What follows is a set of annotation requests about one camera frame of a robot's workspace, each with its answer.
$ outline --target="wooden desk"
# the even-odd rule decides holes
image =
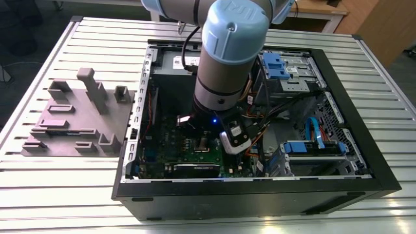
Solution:
[[[342,17],[348,15],[342,2],[337,7],[326,5],[326,0],[297,0],[298,18],[328,20],[322,33],[333,33]],[[288,17],[294,17],[296,5],[293,4]]]

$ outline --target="cable connector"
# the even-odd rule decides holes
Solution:
[[[186,65],[184,67],[184,70],[186,70],[186,72],[192,73],[193,75],[196,75],[197,73],[197,66],[196,65]]]

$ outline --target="sticker label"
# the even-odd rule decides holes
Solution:
[[[253,96],[246,96],[246,103],[249,104],[249,105],[253,105]]]
[[[285,70],[286,70],[286,72],[297,73],[297,69],[294,67],[288,67]]]
[[[260,161],[257,161],[257,164],[256,164],[258,170],[262,172],[262,164],[260,163]]]
[[[184,62],[186,65],[200,65],[200,57],[184,57]],[[180,56],[173,58],[173,69],[182,69],[182,59]]]

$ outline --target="white label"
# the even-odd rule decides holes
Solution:
[[[241,134],[241,128],[240,128],[240,126],[233,127],[233,128],[232,128],[232,135],[233,135],[233,136],[237,136],[237,135],[240,135],[240,134]]]
[[[184,62],[189,66],[197,66],[200,65],[200,57],[184,57]],[[182,69],[182,58],[180,56],[173,58],[173,69]]]
[[[248,103],[249,105],[253,105],[253,96],[248,96],[248,97],[246,97],[246,103]]]
[[[294,67],[288,67],[285,70],[286,70],[286,72],[297,73],[297,69]]]
[[[262,172],[262,164],[260,163],[260,161],[257,161],[257,164],[256,164],[258,170]]]

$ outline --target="orange wire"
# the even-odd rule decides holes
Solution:
[[[257,136],[257,138],[254,139],[252,145],[250,145],[250,146],[248,147],[248,149],[245,150],[244,155],[249,155],[248,152],[249,152],[250,148],[253,147],[253,145],[256,144],[256,142],[258,141],[258,139],[260,139],[260,137],[262,136],[264,133],[265,133],[265,129],[264,129],[264,131],[261,132],[261,134]]]

